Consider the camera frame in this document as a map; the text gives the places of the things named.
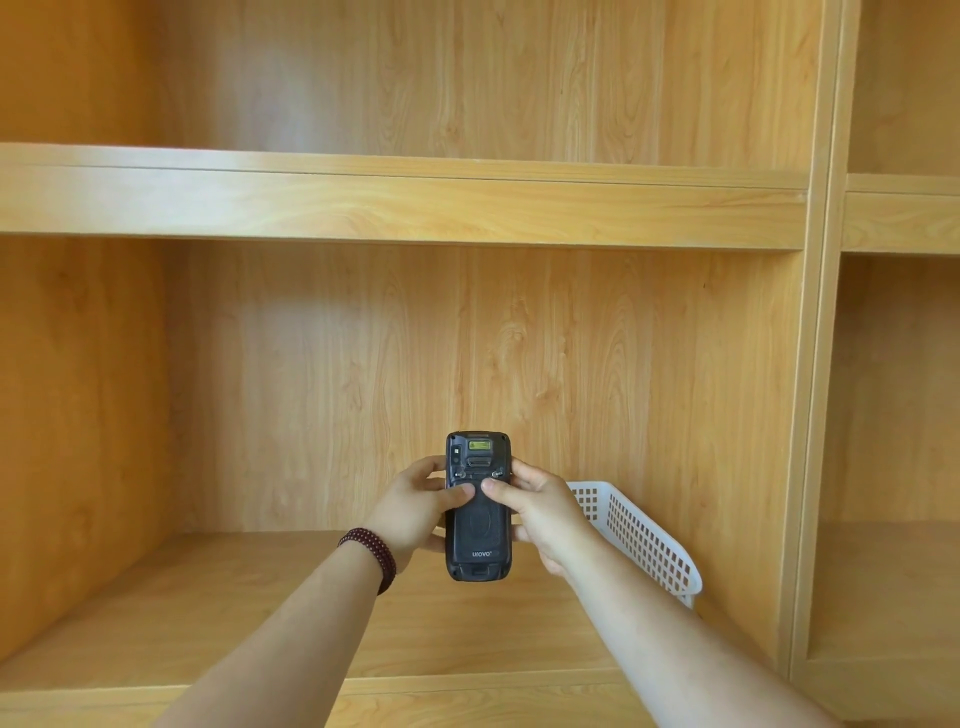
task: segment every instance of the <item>wooden shelf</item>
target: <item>wooden shelf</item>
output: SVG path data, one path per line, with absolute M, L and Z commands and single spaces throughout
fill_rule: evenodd
M 189 685 L 272 613 L 339 535 L 177 537 L 0 665 L 0 693 Z M 345 693 L 621 681 L 573 592 L 517 545 L 510 578 L 483 589 L 452 581 L 442 555 L 418 553 L 377 600 Z M 0 706 L 11 701 L 0 694 Z
M 958 523 L 822 523 L 794 679 L 846 719 L 960 713 L 958 555 Z
M 960 179 L 848 175 L 843 250 L 960 255 Z
M 792 172 L 0 148 L 0 232 L 800 250 Z

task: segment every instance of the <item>forearm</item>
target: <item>forearm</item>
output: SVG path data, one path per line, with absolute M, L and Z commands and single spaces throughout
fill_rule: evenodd
M 382 576 L 364 546 L 347 542 L 336 549 L 156 725 L 322 725 L 370 620 Z
M 578 549 L 567 576 L 658 725 L 838 725 L 601 539 Z

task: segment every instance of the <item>dark red bead bracelet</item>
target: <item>dark red bead bracelet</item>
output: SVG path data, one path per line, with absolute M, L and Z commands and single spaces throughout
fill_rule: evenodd
M 383 581 L 380 582 L 380 591 L 377 592 L 377 595 L 380 596 L 390 589 L 390 585 L 394 583 L 394 579 L 396 578 L 396 561 L 394 561 L 394 554 L 392 554 L 390 549 L 387 548 L 387 545 L 383 543 L 383 539 L 368 528 L 352 528 L 340 539 L 337 543 L 337 548 L 347 541 L 355 541 L 358 544 L 363 544 L 380 563 L 380 568 L 383 569 Z

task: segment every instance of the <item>left hand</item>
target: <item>left hand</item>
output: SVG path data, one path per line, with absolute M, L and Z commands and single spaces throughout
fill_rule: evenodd
M 443 551 L 444 539 L 433 533 L 443 512 L 459 508 L 474 494 L 469 483 L 446 489 L 442 477 L 430 477 L 446 466 L 443 455 L 424 457 L 394 478 L 364 522 L 394 554 L 396 571 L 407 568 L 414 551 L 423 546 Z

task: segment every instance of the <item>handheld barcode scanner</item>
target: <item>handheld barcode scanner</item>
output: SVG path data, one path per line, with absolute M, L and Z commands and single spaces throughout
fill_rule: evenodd
M 446 570 L 457 581 L 496 581 L 510 573 L 510 509 L 480 490 L 485 477 L 510 482 L 510 438 L 502 432 L 446 436 L 446 487 L 473 483 L 467 505 L 446 512 Z

